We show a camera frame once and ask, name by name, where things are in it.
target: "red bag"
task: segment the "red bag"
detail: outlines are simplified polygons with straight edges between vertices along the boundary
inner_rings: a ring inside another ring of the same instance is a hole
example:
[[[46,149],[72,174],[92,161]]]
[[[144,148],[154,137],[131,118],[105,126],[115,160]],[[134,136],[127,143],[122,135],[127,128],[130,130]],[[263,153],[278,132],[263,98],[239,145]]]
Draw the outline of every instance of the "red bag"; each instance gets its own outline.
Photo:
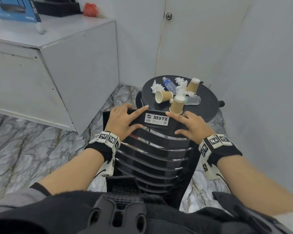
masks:
[[[99,12],[97,10],[97,6],[95,4],[91,3],[86,3],[84,7],[84,16],[89,16],[89,17],[98,17]]]

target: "marble floor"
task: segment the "marble floor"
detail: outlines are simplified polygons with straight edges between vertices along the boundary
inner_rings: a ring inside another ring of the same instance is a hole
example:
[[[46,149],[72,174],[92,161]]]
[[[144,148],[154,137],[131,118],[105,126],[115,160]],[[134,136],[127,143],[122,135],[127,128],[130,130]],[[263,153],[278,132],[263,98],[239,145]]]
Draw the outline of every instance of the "marble floor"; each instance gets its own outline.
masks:
[[[79,136],[51,126],[0,114],[0,198],[18,189],[29,187],[80,153],[93,134],[103,129],[102,113],[124,102],[135,106],[140,89],[118,85],[86,131]],[[217,133],[225,134],[221,112],[209,123]],[[89,190],[105,191],[105,178],[98,176]],[[185,192],[180,210],[195,212],[203,207],[217,207],[212,191],[229,192],[222,180],[207,181],[196,169]]]

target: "gray sleeve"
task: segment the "gray sleeve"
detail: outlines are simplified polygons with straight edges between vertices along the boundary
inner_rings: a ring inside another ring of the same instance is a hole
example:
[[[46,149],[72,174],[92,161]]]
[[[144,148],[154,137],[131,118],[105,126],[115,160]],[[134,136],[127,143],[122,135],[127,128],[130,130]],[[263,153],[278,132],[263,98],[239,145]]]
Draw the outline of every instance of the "gray sleeve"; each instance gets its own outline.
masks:
[[[0,212],[41,201],[45,197],[46,196],[38,190],[32,188],[22,189],[7,194],[0,199]]]

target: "hand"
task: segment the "hand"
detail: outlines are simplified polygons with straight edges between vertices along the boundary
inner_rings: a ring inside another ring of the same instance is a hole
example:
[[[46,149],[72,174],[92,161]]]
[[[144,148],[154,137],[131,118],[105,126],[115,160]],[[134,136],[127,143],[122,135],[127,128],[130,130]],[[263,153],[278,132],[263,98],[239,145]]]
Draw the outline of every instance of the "hand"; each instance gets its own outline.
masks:
[[[134,130],[143,127],[141,124],[134,124],[132,126],[129,126],[129,124],[148,108],[149,106],[146,105],[129,115],[127,110],[133,109],[131,104],[125,103],[122,106],[114,107],[111,110],[110,118],[106,124],[105,131],[112,132],[119,137],[120,141],[123,141]]]
[[[176,121],[186,125],[189,130],[176,130],[175,134],[182,134],[188,139],[200,144],[206,137],[215,134],[215,131],[204,122],[203,118],[192,112],[186,111],[183,116],[172,112],[166,112],[166,115],[174,118]]]

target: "blue bottle label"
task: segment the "blue bottle label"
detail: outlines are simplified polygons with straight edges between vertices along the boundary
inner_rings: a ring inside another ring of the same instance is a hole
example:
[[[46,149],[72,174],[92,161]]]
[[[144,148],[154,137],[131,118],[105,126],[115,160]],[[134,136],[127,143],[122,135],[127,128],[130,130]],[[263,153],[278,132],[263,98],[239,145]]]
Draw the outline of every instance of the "blue bottle label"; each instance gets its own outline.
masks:
[[[169,82],[171,82],[170,79],[165,80],[165,82],[164,82],[164,86],[166,87],[166,85],[167,85]]]

